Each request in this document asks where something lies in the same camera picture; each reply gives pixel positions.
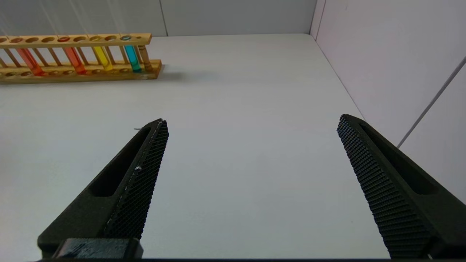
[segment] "colored liquid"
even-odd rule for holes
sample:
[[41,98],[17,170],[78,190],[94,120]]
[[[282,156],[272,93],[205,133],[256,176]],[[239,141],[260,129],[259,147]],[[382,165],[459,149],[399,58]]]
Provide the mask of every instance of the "colored liquid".
[[35,76],[41,76],[44,74],[44,71],[42,71],[42,68],[39,66],[27,48],[18,48],[16,51],[18,51],[18,54],[20,54],[21,58],[24,60],[24,63],[26,63],[27,67],[29,67]]
[[139,66],[139,61],[137,60],[136,52],[134,51],[133,46],[124,46],[126,50],[126,54],[128,55],[128,60],[130,61],[131,68],[133,68],[133,72],[141,73],[141,67]]
[[92,49],[96,52],[97,57],[99,58],[100,62],[102,63],[103,69],[105,71],[110,71],[113,69],[113,65],[109,61],[109,57],[107,53],[102,47],[92,47]]
[[84,65],[82,64],[78,54],[76,53],[76,50],[73,47],[65,47],[63,48],[63,51],[65,51],[66,57],[68,58],[71,65],[73,65],[75,68],[76,73],[79,75],[85,75],[86,69],[84,68]]

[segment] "white table surface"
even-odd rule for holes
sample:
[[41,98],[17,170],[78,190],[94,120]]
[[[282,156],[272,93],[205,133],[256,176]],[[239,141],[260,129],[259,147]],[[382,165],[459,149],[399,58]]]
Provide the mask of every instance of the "white table surface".
[[0,86],[2,260],[39,259],[37,236],[157,118],[170,139],[144,257],[388,257],[336,133],[360,115],[311,36],[163,37],[148,51],[158,80]]

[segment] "blue liquid test tube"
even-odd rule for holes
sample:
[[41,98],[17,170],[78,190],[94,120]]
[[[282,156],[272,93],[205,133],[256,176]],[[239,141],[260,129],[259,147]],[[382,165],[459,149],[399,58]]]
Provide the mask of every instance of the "blue liquid test tube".
[[134,51],[133,46],[124,46],[126,50],[126,54],[128,55],[128,60],[130,61],[131,68],[133,68],[134,73],[141,73],[141,66],[139,65],[139,61],[137,60],[136,52]]

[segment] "wooden dowel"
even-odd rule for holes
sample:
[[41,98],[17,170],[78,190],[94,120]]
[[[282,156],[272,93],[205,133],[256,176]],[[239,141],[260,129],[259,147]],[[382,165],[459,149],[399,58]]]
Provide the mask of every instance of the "wooden dowel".
[[151,65],[151,61],[149,60],[149,54],[147,53],[147,50],[145,46],[137,46],[139,49],[139,53],[141,54],[141,57],[143,58],[144,61],[144,69],[146,72],[152,72],[153,68]]
[[10,57],[11,61],[13,61],[14,65],[16,67],[21,67],[21,64],[18,62],[18,60],[16,60],[15,56],[13,55],[13,53],[9,49],[5,48],[5,52]]
[[42,56],[42,54],[39,52],[39,50],[37,48],[33,48],[32,49],[35,53],[35,55],[39,58],[39,60],[42,62],[42,64],[44,66],[48,66],[48,63],[47,61],[45,61],[44,57]]
[[0,64],[1,64],[1,66],[4,67],[4,68],[7,68],[7,67],[8,67],[7,64],[5,64],[5,62],[3,61],[3,59],[2,59],[1,57],[0,57]]
[[50,52],[50,54],[54,58],[55,63],[57,63],[57,66],[62,66],[62,62],[60,62],[60,60],[58,59],[57,54],[55,54],[55,51],[53,50],[53,48],[47,48],[47,50]]
[[139,49],[137,48],[137,46],[134,46],[134,52],[136,52],[136,56],[139,61],[139,64],[142,64],[143,60],[141,59],[141,54],[139,53]]
[[113,59],[113,55],[112,55],[112,52],[110,51],[110,47],[105,47],[105,51],[107,51],[107,55],[109,56],[110,63],[114,65],[115,60]]
[[89,65],[89,62],[87,61],[86,56],[82,52],[81,47],[77,47],[76,50],[78,50],[79,56],[81,57],[82,62],[84,63],[84,65]]
[[121,52],[121,56],[123,57],[124,63],[129,64],[130,62],[128,61],[128,58],[126,57],[126,53],[124,51],[123,46],[120,46],[120,52]]
[[97,55],[97,52],[92,48],[92,52],[94,52],[94,55],[96,56],[97,59],[97,64],[102,65],[102,62],[99,59],[99,56]]

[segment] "textured gripper pad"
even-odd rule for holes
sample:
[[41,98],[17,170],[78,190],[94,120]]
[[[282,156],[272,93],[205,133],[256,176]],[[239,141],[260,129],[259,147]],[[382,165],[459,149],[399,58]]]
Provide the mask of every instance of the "textured gripper pad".
[[161,122],[107,224],[104,237],[141,239],[167,140],[167,123]]
[[[439,220],[438,214],[431,214],[432,206],[435,202],[443,205],[435,206],[438,210],[434,213],[445,207],[463,209],[449,210],[445,216],[465,215],[465,206],[363,120],[342,115],[337,132],[390,256],[447,256],[450,247],[444,238],[456,233],[448,232],[451,228],[444,225],[451,223],[451,218]],[[457,229],[464,231],[464,224]],[[459,248],[456,251],[460,251],[461,236],[453,237]]]

